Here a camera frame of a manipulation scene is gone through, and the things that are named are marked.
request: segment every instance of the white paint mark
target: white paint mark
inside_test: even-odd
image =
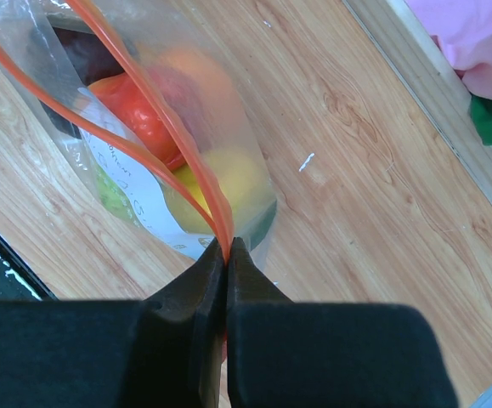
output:
[[[314,156],[315,156],[315,153],[310,153],[310,156],[308,156],[308,159],[306,159],[306,161],[300,166],[298,171],[301,172],[302,170],[304,170],[306,168],[306,166],[308,165],[308,163],[310,163],[310,160],[312,160],[312,157],[314,157]]]
[[[7,278],[9,278],[9,276],[12,275],[15,278],[15,280],[18,281],[22,286],[24,286],[34,298],[36,298],[37,300],[42,300],[42,298],[39,297],[36,292],[34,292],[31,286],[28,283],[26,283],[25,280],[21,278],[19,274],[15,272],[13,269],[7,270],[4,273],[6,274]]]

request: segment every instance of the ziplock bag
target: ziplock bag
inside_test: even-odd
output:
[[[102,205],[197,259],[266,255],[276,198],[212,45],[161,0],[0,0],[0,66]]]

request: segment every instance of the wooden floor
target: wooden floor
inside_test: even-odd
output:
[[[175,3],[241,77],[280,198],[266,274],[414,305],[470,405],[492,383],[492,207],[452,151],[339,1]],[[105,212],[1,74],[0,231],[61,298],[144,297],[189,264]]]

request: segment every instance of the red tomato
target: red tomato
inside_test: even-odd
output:
[[[128,74],[102,79],[91,84],[89,89],[170,171],[185,164],[184,157],[161,118]]]

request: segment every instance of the white speck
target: white speck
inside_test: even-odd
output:
[[[304,170],[306,168],[306,166],[308,165],[308,163],[310,163],[310,160],[312,160],[312,157],[314,157],[314,156],[315,156],[315,153],[310,153],[310,156],[308,156],[308,159],[306,159],[306,161],[300,166],[298,171],[301,172],[302,170]]]
[[[34,290],[30,287],[30,285],[28,283],[25,282],[25,280],[23,278],[21,278],[19,276],[19,274],[17,272],[15,272],[13,269],[10,269],[10,270],[7,270],[6,272],[4,272],[6,274],[6,277],[9,278],[10,275],[13,275],[15,280],[18,281],[22,286],[24,286],[30,293],[31,295],[38,299],[38,300],[42,300],[36,292],[34,292]]]

